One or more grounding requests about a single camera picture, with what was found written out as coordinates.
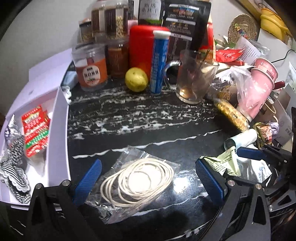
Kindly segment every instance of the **black marble countertop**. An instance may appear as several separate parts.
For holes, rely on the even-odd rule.
[[[96,208],[84,204],[79,210],[91,227],[108,240],[198,240],[218,208],[196,175],[195,161],[223,153],[224,141],[239,131],[212,102],[188,105],[165,88],[154,96],[133,93],[123,81],[109,80],[96,92],[76,86],[71,100],[68,155],[74,184],[96,159],[102,161],[102,174],[109,171],[128,145],[181,164],[160,197],[122,222],[102,226]],[[22,238],[25,219],[19,210],[8,209],[9,217],[16,215],[11,227]]]

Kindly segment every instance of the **red canister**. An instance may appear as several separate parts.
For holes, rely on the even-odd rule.
[[[150,79],[151,60],[153,51],[153,30],[169,31],[166,27],[137,25],[130,30],[129,61],[130,68],[138,67],[145,71]]]

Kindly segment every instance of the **white cap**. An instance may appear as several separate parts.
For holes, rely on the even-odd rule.
[[[156,39],[169,39],[170,32],[164,30],[153,30],[154,38]]]

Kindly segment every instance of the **open white box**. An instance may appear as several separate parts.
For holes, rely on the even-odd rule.
[[[5,149],[4,132],[14,114],[21,128],[21,116],[40,105],[48,111],[50,121],[49,144],[46,149],[45,171],[43,176],[27,165],[25,173],[31,187],[31,194],[37,183],[45,187],[59,185],[69,179],[70,169],[67,150],[68,103],[61,90],[61,82],[72,61],[71,49],[56,54],[37,64],[29,71],[29,82],[22,89],[6,115],[0,133],[0,151]],[[29,204],[19,203],[6,184],[0,182],[0,201],[11,204],[14,208],[28,209]]]

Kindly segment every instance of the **yellow bowl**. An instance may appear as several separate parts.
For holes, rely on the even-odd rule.
[[[283,41],[285,35],[291,35],[289,29],[280,16],[268,8],[261,10],[261,28]]]

